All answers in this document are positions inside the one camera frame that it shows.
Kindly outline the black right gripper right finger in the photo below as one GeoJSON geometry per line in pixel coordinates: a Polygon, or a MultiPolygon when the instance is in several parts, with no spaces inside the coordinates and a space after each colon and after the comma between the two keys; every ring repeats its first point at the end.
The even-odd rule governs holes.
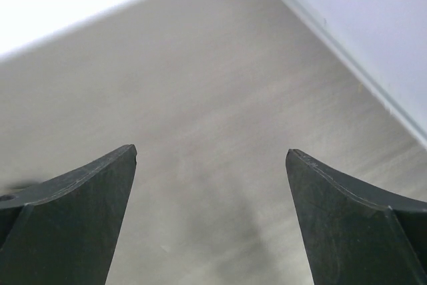
{"type": "Polygon", "coordinates": [[[297,149],[286,171],[314,284],[426,283],[426,202],[297,149]]]}

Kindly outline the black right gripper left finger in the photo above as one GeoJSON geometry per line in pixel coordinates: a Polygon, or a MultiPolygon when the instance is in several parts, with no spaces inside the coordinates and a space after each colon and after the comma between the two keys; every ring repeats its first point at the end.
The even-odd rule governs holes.
{"type": "Polygon", "coordinates": [[[136,169],[124,145],[1,196],[2,284],[104,284],[136,169]]]}

